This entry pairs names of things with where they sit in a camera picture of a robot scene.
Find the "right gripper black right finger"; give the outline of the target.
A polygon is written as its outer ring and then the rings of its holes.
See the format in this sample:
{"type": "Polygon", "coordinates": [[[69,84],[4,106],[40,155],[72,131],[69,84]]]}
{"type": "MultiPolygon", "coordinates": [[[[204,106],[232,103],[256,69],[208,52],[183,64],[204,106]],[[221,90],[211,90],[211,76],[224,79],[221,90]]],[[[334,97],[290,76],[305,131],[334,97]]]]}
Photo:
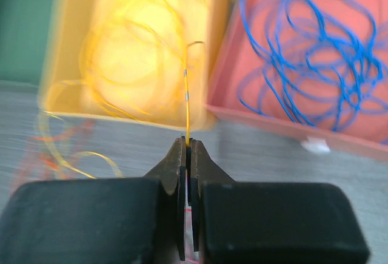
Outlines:
{"type": "Polygon", "coordinates": [[[187,153],[193,248],[201,263],[366,263],[346,194],[330,183],[238,182],[199,140],[187,153]]]}

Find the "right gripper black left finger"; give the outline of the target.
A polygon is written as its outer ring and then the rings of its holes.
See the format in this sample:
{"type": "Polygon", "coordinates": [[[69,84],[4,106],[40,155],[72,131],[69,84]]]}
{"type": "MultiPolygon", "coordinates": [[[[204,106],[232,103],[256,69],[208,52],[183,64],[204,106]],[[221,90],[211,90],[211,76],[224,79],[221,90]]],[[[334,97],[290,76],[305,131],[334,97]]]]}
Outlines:
{"type": "Polygon", "coordinates": [[[181,137],[142,177],[20,186],[1,214],[1,262],[184,260],[186,152],[181,137]]]}

